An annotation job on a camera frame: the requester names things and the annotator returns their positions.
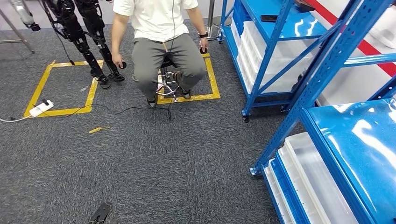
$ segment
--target white storage tray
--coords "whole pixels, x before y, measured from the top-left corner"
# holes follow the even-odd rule
[[[277,180],[275,178],[274,173],[271,171],[271,169],[269,167],[266,167],[264,169],[264,173],[268,180],[269,187],[271,188],[270,190],[272,191],[272,195],[275,198],[279,212],[281,213],[283,223],[284,224],[296,223],[296,221],[294,221],[294,219],[293,219],[293,216],[290,216],[291,211],[290,211],[289,205],[287,204],[287,201],[286,201],[286,198],[285,198],[283,192],[278,187],[279,183],[276,183]]]
[[[278,154],[282,160],[282,163],[286,169],[287,175],[289,176],[293,187],[296,191],[298,199],[300,200],[303,209],[312,224],[325,224],[327,223],[327,217],[322,217],[320,209],[314,204],[311,199],[311,193],[309,189],[305,187],[304,179],[301,178],[294,165],[290,155],[286,153],[286,147],[282,147],[278,150]]]
[[[279,154],[289,157],[288,163],[294,164],[303,180],[322,223],[358,223],[308,133],[287,137],[281,150]]]
[[[240,36],[239,36],[238,30],[236,29],[235,21],[234,21],[234,18],[232,16],[231,16],[230,28],[231,28],[231,32],[233,34],[236,46],[239,46],[240,45]]]
[[[241,37],[241,41],[244,42],[251,64],[254,71],[257,73],[267,45],[252,21],[245,21],[243,26],[244,29],[242,34],[244,34],[244,38]],[[307,46],[302,40],[278,42],[271,56],[271,60],[269,61],[267,72],[280,72],[281,69],[286,67],[286,65],[300,55],[306,48]],[[312,57],[312,53],[308,53],[294,65],[294,67],[297,67],[299,70],[304,70],[309,65]]]
[[[238,57],[243,58],[243,70],[245,72],[245,86],[250,93],[252,91],[253,85],[255,84],[255,80],[257,78],[257,72],[254,71],[253,66],[249,62],[249,57],[246,52],[246,48],[244,47],[243,42],[238,47]],[[300,75],[303,71],[296,71],[295,67],[291,68],[288,72],[286,72],[283,76],[277,79],[269,88],[267,88],[266,92],[290,92],[293,85],[297,82],[298,75]],[[264,74],[264,78],[260,84],[260,88],[263,87],[269,80],[271,80],[276,73],[268,73]]]

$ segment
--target white cable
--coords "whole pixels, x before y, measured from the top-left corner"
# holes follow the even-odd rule
[[[3,119],[0,118],[0,121],[2,121],[2,122],[7,122],[7,123],[13,123],[13,122],[17,122],[17,121],[24,120],[24,119],[26,119],[26,118],[30,118],[31,116],[32,116],[32,115],[29,115],[29,116],[27,116],[27,117],[24,117],[24,118],[21,118],[21,119],[18,119],[18,120],[3,120]]]

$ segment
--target white t-shirt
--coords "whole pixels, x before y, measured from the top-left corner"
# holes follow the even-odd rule
[[[132,17],[135,38],[165,42],[188,33],[181,10],[197,6],[197,0],[114,0],[113,11]]]

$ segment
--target wristwatch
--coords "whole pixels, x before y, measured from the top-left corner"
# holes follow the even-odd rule
[[[198,36],[199,36],[200,38],[208,37],[208,33],[202,34],[202,35],[198,33]]]

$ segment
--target metal pole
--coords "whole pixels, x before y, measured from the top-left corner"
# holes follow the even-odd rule
[[[213,26],[213,11],[214,11],[214,0],[209,2],[209,14],[208,14],[208,40],[216,40],[217,36],[212,36],[212,26]]]
[[[28,41],[25,39],[25,37],[22,36],[22,34],[19,33],[19,31],[15,28],[15,26],[11,23],[11,21],[6,17],[6,15],[3,13],[3,11],[0,9],[0,15],[4,18],[4,20],[8,23],[8,25],[11,27],[11,29],[15,32],[15,34],[20,38],[20,40],[9,40],[9,41],[1,41],[0,43],[19,43],[22,42],[32,54],[35,53],[35,50],[30,46]]]

